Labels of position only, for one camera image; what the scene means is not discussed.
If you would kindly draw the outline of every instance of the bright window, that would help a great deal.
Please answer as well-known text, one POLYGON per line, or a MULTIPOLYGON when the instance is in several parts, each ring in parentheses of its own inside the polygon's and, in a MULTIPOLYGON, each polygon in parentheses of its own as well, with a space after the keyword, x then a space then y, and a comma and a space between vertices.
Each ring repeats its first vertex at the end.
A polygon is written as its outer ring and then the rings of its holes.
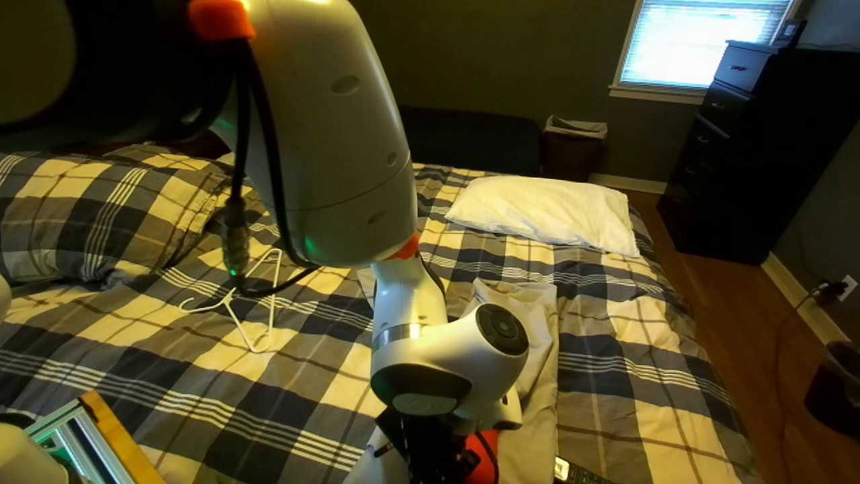
POLYGON ((769 42, 794 0, 638 0, 617 89, 708 89, 726 39, 769 42))

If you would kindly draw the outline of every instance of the bedroom wall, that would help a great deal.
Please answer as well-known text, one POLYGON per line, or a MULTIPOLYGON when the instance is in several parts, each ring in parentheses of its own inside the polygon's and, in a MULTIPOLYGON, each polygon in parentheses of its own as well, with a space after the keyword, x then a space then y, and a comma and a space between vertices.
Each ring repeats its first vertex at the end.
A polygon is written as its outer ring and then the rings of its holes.
MULTIPOLYGON (((857 0, 817 0, 801 46, 860 51, 857 0)), ((778 254, 806 285, 860 280, 860 120, 783 234, 778 254)), ((829 310, 860 343, 860 292, 829 310)))
POLYGON ((634 0, 355 0, 398 103, 611 123, 599 172, 668 179, 696 108, 611 100, 634 0))

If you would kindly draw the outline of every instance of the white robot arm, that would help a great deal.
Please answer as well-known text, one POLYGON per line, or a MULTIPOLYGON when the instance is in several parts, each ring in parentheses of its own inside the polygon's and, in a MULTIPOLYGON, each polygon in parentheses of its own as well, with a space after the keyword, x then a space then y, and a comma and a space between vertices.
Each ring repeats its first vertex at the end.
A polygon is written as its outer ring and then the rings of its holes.
POLYGON ((282 245, 301 263, 374 267, 374 392, 403 416, 454 416, 472 431, 511 409, 525 327, 503 307, 449 323, 415 241, 398 104, 349 0, 28 0, 3 3, 0 19, 12 34, 0 34, 12 66, 0 76, 0 150, 207 127, 236 70, 228 42, 245 42, 258 89, 247 174, 282 245), (102 85, 112 70, 133 78, 102 85))

